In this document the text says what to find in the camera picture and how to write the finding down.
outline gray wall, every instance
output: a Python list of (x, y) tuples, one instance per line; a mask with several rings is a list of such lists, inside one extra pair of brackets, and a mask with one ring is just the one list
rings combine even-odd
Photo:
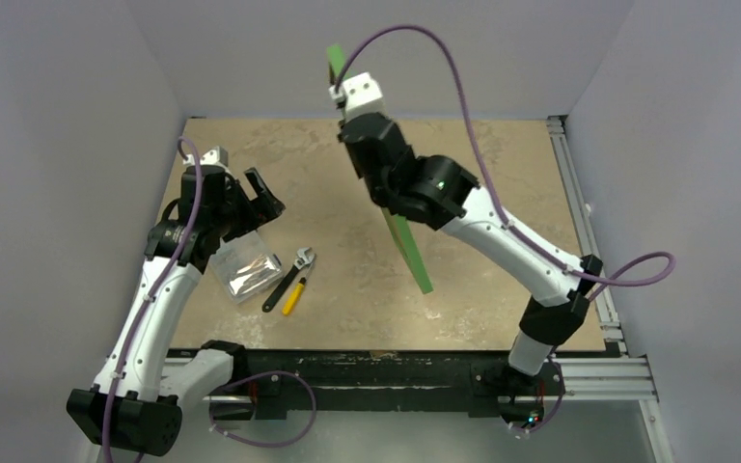
[[(233, 432), (276, 442), (296, 434), (307, 418), (303, 412), (293, 412), (284, 422), (247, 422)], [(325, 412), (295, 445), (255, 449), (209, 433), (203, 407), (186, 419), (188, 424), (172, 451), (158, 461), (653, 463), (637, 402), (567, 402), (554, 423), (521, 441), (507, 432), (501, 419), (469, 419), (458, 413)], [(112, 454), (117, 463), (132, 461), (129, 453)]]
[(123, 1), (0, 2), (0, 462), (72, 461), (180, 123)]
[(635, 2), (567, 125), (609, 268), (679, 258), (613, 292), (679, 461), (741, 461), (741, 1)]
[[(632, 0), (262, 0), (129, 2), (180, 106), (192, 115), (325, 116), (325, 47), (349, 52), (401, 22), (433, 29), (453, 51), (480, 116), (566, 114), (587, 87)], [(380, 80), (401, 115), (457, 117), (441, 52), (396, 33), (357, 69)]]

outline yellow handle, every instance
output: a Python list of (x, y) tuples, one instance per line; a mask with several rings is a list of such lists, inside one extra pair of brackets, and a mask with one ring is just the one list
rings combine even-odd
[(304, 283), (298, 283), (296, 285), (294, 291), (291, 293), (291, 296), (289, 296), (288, 300), (286, 301), (286, 306), (283, 307), (283, 315), (291, 315), (291, 311), (293, 311), (293, 308), (296, 305), (296, 301), (299, 300), (299, 296), (302, 294), (303, 289), (305, 289)]

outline tabletop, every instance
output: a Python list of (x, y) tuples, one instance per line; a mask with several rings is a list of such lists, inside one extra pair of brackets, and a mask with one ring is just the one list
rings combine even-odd
[[(447, 155), (480, 178), (462, 121), (399, 125), (418, 155)], [(474, 128), (507, 210), (580, 255), (545, 123), (476, 121)], [(186, 304), (172, 346), (228, 340), (278, 349), (509, 349), (527, 289), (466, 244), (411, 223), (434, 287), (423, 295), (337, 132), (336, 120), (187, 121), (183, 133), (200, 154), (223, 147), (249, 194), (242, 173), (256, 167), (285, 203), (283, 215), (259, 228), (285, 269), (305, 246), (314, 248), (316, 267), (290, 316), (281, 314), (282, 302), (271, 313), (261, 310), (268, 292), (235, 304), (209, 268)], [(178, 196), (183, 170), (176, 159), (163, 205)], [(560, 348), (603, 349), (595, 310)]]

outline green object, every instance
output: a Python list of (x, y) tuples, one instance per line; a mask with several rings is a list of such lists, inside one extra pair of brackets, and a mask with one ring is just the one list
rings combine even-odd
[[(337, 44), (329, 46), (326, 54), (328, 55), (328, 64), (330, 67), (329, 81), (333, 85), (336, 76), (345, 65), (345, 56), (342, 48)], [(413, 275), (413, 279), (416, 280), (416, 284), (419, 285), (419, 289), (422, 290), (422, 294), (432, 292), (433, 283), (430, 282), (430, 277), (427, 275), (425, 262), (419, 253), (419, 247), (416, 246), (416, 239), (413, 238), (413, 232), (410, 231), (410, 224), (407, 223), (407, 219), (400, 215), (391, 215), (391, 212), (385, 207), (382, 207), (382, 215), (385, 217), (385, 223), (388, 224), (391, 237), (394, 239), (394, 243), (397, 245), (397, 249), (404, 259), (404, 263), (410, 269), (410, 273)]]

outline wooden tabletop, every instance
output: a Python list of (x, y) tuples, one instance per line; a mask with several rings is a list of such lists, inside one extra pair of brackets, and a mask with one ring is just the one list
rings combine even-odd
[[(480, 177), (461, 121), (401, 121), (417, 154), (444, 154)], [(504, 206), (563, 250), (580, 254), (544, 122), (474, 124)], [(336, 120), (191, 119), (184, 134), (201, 154), (229, 152), (229, 166), (257, 167), (286, 204), (260, 236), (291, 265), (311, 246), (316, 268), (290, 316), (261, 304), (268, 293), (236, 305), (209, 268), (189, 298), (173, 347), (206, 340), (253, 348), (509, 349), (530, 294), (507, 272), (462, 242), (411, 224), (434, 291), (422, 295), (398, 253), (382, 214), (336, 140)], [(176, 198), (183, 168), (176, 160), (163, 205)], [(595, 311), (562, 349), (603, 350)]]

